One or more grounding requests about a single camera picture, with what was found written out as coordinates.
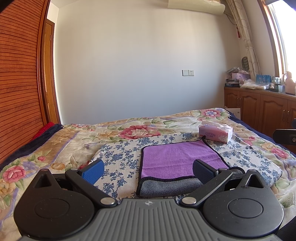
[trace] gray ribbed plate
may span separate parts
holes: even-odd
[[[33,240],[22,237],[21,241]],[[211,229],[196,209],[174,199],[123,199],[114,208],[102,209],[94,221],[68,241],[237,241]],[[279,241],[275,235],[252,239]]]

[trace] light switch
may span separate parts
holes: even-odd
[[[189,76],[189,70],[182,70],[183,76]]]

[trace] window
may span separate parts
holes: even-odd
[[[290,71],[296,81],[296,11],[283,0],[265,0],[280,44],[282,72]]]

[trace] dark blue blanket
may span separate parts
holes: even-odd
[[[14,153],[12,153],[0,164],[0,171],[3,169],[3,167],[8,165],[15,159],[20,158],[22,156],[27,156],[32,152],[36,151],[37,148],[42,146],[49,138],[53,136],[54,133],[58,132],[61,129],[63,129],[61,124],[55,124],[54,126],[50,127],[48,130],[46,130],[41,136],[37,137],[33,141],[30,141],[26,145],[17,149]]]

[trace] red tassel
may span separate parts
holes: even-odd
[[[237,35],[239,36],[240,39],[240,33],[239,33],[239,29],[237,28]]]

